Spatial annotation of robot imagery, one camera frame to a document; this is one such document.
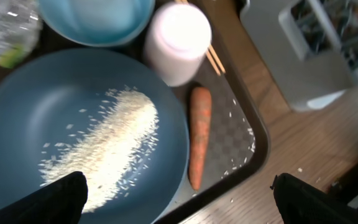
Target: tray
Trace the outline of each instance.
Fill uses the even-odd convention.
[[[156,0],[156,8],[166,2],[169,1]],[[194,1],[203,10],[199,2]],[[141,61],[144,37],[145,31],[127,47],[114,50]],[[195,86],[205,86],[212,94],[213,115],[203,184],[196,194],[188,179],[185,179],[172,203],[156,223],[183,221],[255,174],[268,158],[270,146],[266,128],[220,40],[213,27],[213,47],[226,69],[226,74],[217,76],[209,61],[205,60],[192,82],[173,88],[186,113],[188,99]],[[64,39],[44,23],[37,48],[23,63],[44,54],[74,47],[84,46]],[[0,68],[0,81],[11,72],[12,70]]]

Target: white container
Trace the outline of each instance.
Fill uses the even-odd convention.
[[[152,20],[144,59],[168,86],[180,86],[196,74],[211,37],[211,26],[201,10],[192,4],[171,2]]]

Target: white lid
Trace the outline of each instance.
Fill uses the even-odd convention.
[[[211,43],[211,26],[206,16],[192,4],[172,4],[159,16],[162,40],[179,54],[198,57]]]

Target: blue bowl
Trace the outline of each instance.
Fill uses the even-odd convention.
[[[125,45],[147,25],[155,0],[39,0],[45,22],[60,35],[92,47]]]
[[[147,67],[107,50],[73,49],[24,65],[0,84],[0,208],[35,192],[43,182],[38,163],[58,155],[56,142],[87,132],[109,88],[137,87],[154,103],[159,118],[155,151],[139,164],[127,197],[119,195],[80,224],[149,224],[163,213],[186,177],[189,137],[186,118],[171,89]],[[87,109],[84,113],[78,110]],[[67,124],[74,126],[67,130]]]

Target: orange carrot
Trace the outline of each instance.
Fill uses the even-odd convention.
[[[194,190],[201,187],[204,160],[208,147],[212,99],[207,88],[196,87],[190,98],[190,166],[189,180]]]

